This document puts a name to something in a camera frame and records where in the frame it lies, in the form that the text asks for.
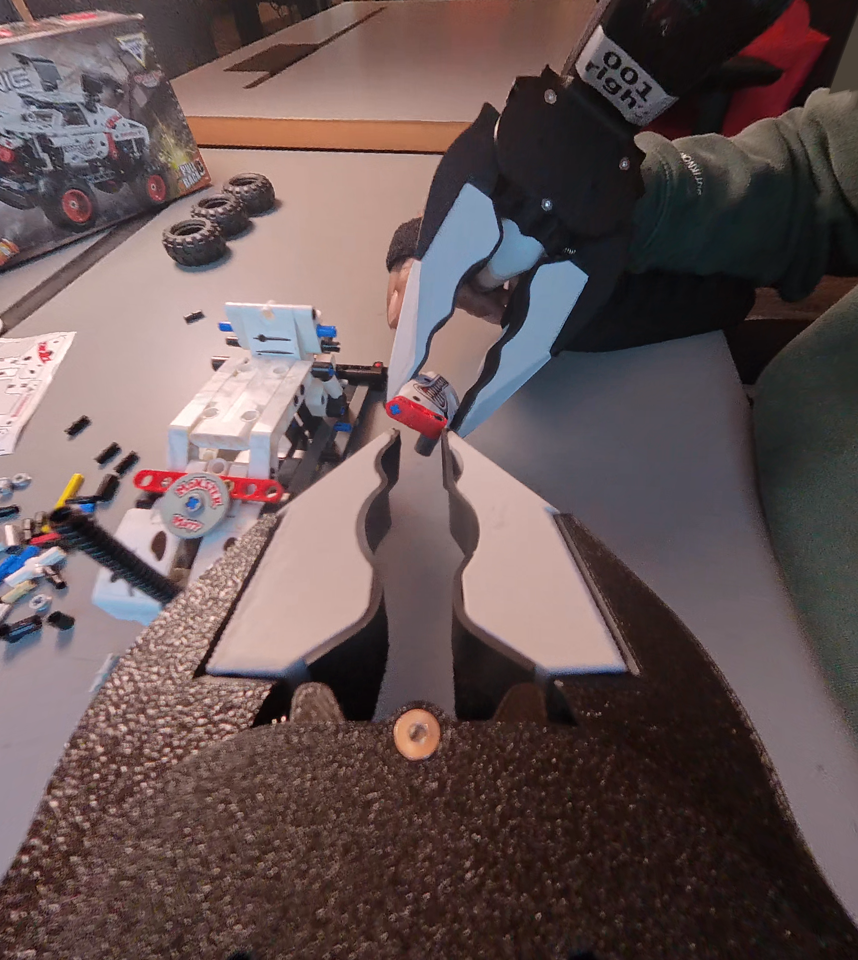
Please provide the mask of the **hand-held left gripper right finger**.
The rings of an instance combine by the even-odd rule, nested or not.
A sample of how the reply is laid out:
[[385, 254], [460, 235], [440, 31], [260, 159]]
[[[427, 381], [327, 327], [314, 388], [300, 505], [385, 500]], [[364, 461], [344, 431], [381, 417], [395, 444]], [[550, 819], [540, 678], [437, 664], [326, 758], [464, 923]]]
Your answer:
[[463, 554], [462, 623], [542, 679], [623, 673], [558, 510], [456, 434], [445, 434], [440, 449], [450, 530]]

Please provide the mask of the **black table mat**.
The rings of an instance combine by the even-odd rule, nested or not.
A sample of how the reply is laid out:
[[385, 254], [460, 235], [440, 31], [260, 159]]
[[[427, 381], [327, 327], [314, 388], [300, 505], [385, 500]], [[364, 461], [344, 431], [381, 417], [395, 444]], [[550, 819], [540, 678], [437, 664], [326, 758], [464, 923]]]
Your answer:
[[349, 24], [348, 26], [336, 31], [325, 40], [319, 42], [276, 44], [258, 54], [251, 56], [248, 59], [239, 61], [234, 65], [226, 67], [225, 71], [260, 74], [260, 78], [256, 79], [252, 84], [249, 85], [250, 87], [254, 87], [259, 83], [264, 82], [266, 79], [277, 76], [312, 54], [315, 54], [315, 52], [318, 50], [335, 42], [337, 39], [349, 33], [351, 30], [357, 29], [367, 20], [374, 18], [382, 11], [383, 9], [379, 7]]

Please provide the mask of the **person's right forearm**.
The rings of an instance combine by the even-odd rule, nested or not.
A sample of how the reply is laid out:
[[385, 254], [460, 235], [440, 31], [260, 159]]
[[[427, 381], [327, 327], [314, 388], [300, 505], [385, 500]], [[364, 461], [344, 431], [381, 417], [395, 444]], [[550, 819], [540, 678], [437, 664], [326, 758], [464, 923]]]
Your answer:
[[858, 277], [858, 106], [817, 90], [733, 137], [644, 132], [627, 269], [721, 274], [806, 297]]

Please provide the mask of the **black toy tyre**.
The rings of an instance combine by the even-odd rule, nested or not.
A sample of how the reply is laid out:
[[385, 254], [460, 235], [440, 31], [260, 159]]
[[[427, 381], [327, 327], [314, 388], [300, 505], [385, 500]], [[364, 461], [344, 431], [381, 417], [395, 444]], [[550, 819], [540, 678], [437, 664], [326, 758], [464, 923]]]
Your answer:
[[193, 217], [172, 224], [162, 235], [163, 247], [179, 266], [204, 267], [228, 253], [226, 238], [212, 220]]
[[243, 203], [227, 194], [200, 199], [191, 208], [191, 215], [215, 225], [225, 238], [244, 233], [250, 225], [250, 217]]
[[274, 186], [264, 174], [234, 174], [225, 181], [222, 192], [237, 200], [249, 216], [271, 212], [276, 207]]

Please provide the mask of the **printed toy truck box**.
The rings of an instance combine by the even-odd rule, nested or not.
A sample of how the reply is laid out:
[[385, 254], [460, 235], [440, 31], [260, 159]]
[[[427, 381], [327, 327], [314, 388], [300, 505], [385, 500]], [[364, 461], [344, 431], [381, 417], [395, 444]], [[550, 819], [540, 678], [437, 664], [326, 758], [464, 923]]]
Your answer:
[[210, 182], [140, 14], [0, 26], [0, 273]]

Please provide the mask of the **person's right hand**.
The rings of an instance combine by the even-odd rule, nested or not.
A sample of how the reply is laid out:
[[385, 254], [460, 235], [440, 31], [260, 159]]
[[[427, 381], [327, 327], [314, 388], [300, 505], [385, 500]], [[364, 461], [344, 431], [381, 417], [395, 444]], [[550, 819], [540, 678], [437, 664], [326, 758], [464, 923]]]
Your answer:
[[[400, 261], [388, 273], [387, 323], [392, 330], [396, 330], [398, 325], [411, 266], [414, 263], [412, 258]], [[483, 290], [472, 281], [464, 282], [459, 288], [457, 308], [498, 326], [502, 323], [508, 299], [517, 282], [518, 279], [513, 278], [507, 284], [492, 290]]]

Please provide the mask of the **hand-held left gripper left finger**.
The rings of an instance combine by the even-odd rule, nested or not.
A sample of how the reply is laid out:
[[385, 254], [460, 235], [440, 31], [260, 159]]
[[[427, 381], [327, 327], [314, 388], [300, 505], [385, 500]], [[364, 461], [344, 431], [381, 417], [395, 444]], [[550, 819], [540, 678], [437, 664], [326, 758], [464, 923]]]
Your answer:
[[383, 589], [401, 438], [390, 429], [294, 498], [211, 654], [216, 676], [293, 679], [366, 626]]

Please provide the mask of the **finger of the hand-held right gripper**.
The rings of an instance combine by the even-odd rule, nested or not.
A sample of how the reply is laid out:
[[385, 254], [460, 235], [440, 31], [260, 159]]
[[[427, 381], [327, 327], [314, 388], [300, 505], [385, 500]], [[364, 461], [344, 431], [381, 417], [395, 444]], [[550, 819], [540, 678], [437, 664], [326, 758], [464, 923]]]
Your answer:
[[390, 398], [419, 374], [435, 331], [456, 309], [459, 284], [501, 237], [491, 199], [473, 185], [462, 186], [427, 251], [411, 267], [388, 366]]
[[485, 422], [550, 360], [587, 280], [571, 262], [547, 262], [523, 274], [509, 298], [502, 334], [459, 404], [455, 432], [460, 437]]

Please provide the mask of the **red toy connector assembly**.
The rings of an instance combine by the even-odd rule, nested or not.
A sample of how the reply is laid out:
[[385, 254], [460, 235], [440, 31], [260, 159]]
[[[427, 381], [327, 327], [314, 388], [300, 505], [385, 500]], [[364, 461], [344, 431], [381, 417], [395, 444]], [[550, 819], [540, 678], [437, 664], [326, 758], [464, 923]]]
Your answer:
[[399, 393], [385, 404], [387, 415], [402, 426], [413, 429], [418, 438], [415, 452], [423, 457], [433, 454], [448, 425], [448, 418], [420, 394]]

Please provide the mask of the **white black toy truck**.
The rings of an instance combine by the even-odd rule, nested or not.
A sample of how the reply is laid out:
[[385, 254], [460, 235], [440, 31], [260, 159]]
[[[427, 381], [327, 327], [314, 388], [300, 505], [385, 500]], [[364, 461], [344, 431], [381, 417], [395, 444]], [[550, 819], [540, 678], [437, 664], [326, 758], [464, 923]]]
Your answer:
[[349, 452], [357, 390], [384, 392], [381, 363], [339, 364], [338, 331], [308, 305], [229, 303], [234, 349], [172, 420], [167, 463], [131, 476], [138, 499], [106, 544], [92, 600], [148, 625], [265, 512]]

